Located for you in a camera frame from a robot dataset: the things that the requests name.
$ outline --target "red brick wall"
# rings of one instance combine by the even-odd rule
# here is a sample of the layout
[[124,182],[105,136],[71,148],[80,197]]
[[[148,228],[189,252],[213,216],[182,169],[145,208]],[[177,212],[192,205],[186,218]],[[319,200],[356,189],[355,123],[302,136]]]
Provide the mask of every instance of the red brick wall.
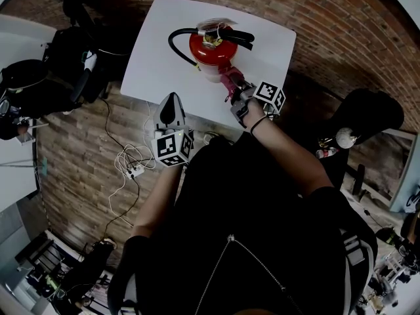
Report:
[[[139,20],[152,1],[96,0],[96,11]],[[198,1],[239,9],[295,30],[290,69],[340,96],[357,87],[381,89],[404,107],[404,128],[420,131],[419,47],[383,0]],[[54,0],[9,0],[1,12],[55,27],[68,25]]]

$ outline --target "fire extinguisher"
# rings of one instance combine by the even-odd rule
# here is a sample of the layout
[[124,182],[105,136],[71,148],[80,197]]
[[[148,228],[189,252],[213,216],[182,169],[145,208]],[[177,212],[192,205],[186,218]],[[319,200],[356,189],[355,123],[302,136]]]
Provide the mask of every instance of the fire extinguisher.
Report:
[[[175,30],[168,38],[169,46],[185,61],[205,73],[208,80],[219,82],[221,74],[232,66],[238,45],[251,50],[254,35],[233,30],[235,22],[226,18],[201,22],[197,28]],[[190,34],[190,50],[196,61],[188,58],[173,43],[174,37]]]

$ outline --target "power strip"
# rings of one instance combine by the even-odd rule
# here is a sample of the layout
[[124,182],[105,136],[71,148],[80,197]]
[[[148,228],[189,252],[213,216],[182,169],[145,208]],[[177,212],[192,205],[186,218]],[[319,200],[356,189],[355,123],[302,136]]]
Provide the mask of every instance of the power strip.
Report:
[[144,173],[144,167],[142,165],[139,165],[136,167],[136,169],[130,169],[125,172],[125,174],[130,178],[133,179],[135,177],[138,177],[139,175]]

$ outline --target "desk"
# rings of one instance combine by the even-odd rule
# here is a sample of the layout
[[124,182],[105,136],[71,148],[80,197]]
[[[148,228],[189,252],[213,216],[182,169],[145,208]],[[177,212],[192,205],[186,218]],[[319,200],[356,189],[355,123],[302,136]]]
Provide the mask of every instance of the desk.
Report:
[[[252,33],[254,47],[238,47],[234,65],[246,80],[261,80],[283,87],[291,60],[296,33],[271,21],[238,10],[191,0],[154,0],[138,35],[125,72],[121,94],[159,104],[176,92],[185,112],[237,129],[242,129],[224,102],[228,91],[212,83],[175,54],[168,45],[169,34],[179,28],[194,28],[209,18],[229,18],[234,29]],[[174,44],[193,58],[189,35],[180,35]]]

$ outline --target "black bracelet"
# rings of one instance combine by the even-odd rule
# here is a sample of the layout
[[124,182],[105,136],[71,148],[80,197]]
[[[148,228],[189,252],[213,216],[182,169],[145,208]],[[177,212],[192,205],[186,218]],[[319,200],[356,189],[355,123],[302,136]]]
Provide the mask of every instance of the black bracelet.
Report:
[[267,116],[265,115],[264,117],[261,117],[260,119],[257,120],[257,122],[251,127],[250,133],[251,135],[254,137],[254,134],[252,134],[252,131],[254,130],[255,127],[258,126],[258,124],[260,122],[262,122],[265,118],[267,118]]

